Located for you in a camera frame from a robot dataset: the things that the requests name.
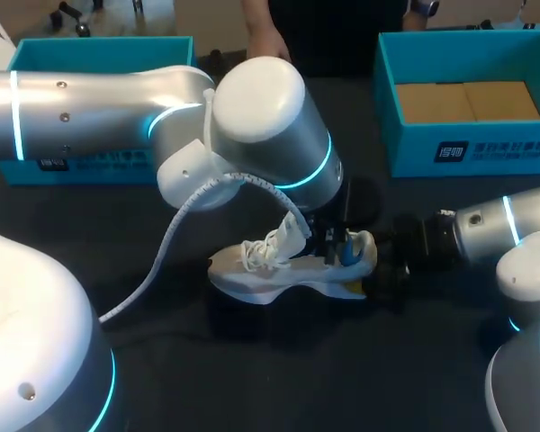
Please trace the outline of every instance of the white sneaker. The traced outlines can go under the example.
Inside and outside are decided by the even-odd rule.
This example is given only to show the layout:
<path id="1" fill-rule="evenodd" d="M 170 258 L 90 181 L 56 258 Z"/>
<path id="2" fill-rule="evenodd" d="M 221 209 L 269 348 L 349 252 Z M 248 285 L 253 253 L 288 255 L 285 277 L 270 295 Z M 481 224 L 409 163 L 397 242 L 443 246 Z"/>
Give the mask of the white sneaker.
<path id="1" fill-rule="evenodd" d="M 244 241 L 214 254 L 208 276 L 227 295 L 254 304 L 268 304 L 295 285 L 339 299 L 365 297 L 356 282 L 376 267 L 372 234 L 348 232 L 348 240 L 333 265 L 324 264 L 323 256 L 295 257 L 305 246 L 306 239 L 288 212 L 280 227 L 264 240 Z"/>

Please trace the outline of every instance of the wristwatch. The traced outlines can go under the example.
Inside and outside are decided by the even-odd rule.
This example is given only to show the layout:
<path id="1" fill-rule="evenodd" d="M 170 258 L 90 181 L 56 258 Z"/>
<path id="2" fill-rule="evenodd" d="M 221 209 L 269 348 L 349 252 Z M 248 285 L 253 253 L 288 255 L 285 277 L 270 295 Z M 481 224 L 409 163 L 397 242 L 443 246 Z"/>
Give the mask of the wristwatch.
<path id="1" fill-rule="evenodd" d="M 427 18 L 432 18 L 438 12 L 438 7 L 440 7 L 440 1 L 434 0 L 430 3 L 423 2 L 421 0 L 411 0 L 410 10 L 426 16 Z"/>

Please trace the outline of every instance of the cardboard box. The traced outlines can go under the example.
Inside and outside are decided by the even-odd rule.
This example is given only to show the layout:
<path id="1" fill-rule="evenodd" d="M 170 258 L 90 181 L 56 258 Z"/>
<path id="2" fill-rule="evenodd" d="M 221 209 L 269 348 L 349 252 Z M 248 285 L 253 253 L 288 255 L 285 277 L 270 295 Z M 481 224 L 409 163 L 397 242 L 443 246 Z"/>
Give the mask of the cardboard box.
<path id="1" fill-rule="evenodd" d="M 195 65 L 192 38 L 23 40 L 9 70 L 129 74 L 174 65 Z M 2 161 L 0 170 L 9 185 L 154 185 L 157 181 L 152 152 L 146 148 L 69 159 Z"/>
<path id="2" fill-rule="evenodd" d="M 519 81 L 396 85 L 406 123 L 540 121 Z"/>
<path id="3" fill-rule="evenodd" d="M 540 174 L 540 30 L 385 33 L 374 89 L 393 176 Z"/>

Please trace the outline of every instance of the box label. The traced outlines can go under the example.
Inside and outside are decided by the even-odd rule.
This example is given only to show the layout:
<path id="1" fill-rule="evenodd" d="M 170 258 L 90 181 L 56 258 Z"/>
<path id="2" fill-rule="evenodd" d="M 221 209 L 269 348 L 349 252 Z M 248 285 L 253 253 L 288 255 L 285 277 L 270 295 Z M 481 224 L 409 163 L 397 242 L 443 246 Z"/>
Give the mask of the box label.
<path id="1" fill-rule="evenodd" d="M 472 160 L 503 161 L 540 158 L 540 141 L 478 142 Z"/>
<path id="2" fill-rule="evenodd" d="M 435 163 L 462 162 L 468 149 L 468 141 L 444 141 L 441 142 L 434 157 Z"/>
<path id="3" fill-rule="evenodd" d="M 79 157 L 76 160 L 78 171 L 98 171 L 112 169 L 127 171 L 131 169 L 150 169 L 149 155 L 143 150 L 111 151 L 97 155 Z"/>
<path id="4" fill-rule="evenodd" d="M 68 171 L 68 162 L 65 159 L 40 159 L 36 163 L 40 171 Z"/>

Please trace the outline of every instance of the person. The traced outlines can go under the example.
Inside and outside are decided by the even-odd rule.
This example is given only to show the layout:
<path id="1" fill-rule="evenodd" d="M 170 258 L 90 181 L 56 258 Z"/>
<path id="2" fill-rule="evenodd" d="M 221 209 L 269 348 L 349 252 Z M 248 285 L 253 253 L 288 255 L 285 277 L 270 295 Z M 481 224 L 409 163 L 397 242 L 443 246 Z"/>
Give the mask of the person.
<path id="1" fill-rule="evenodd" d="M 279 57 L 306 76 L 369 74 L 380 32 L 421 31 L 427 0 L 241 0 L 249 58 Z"/>

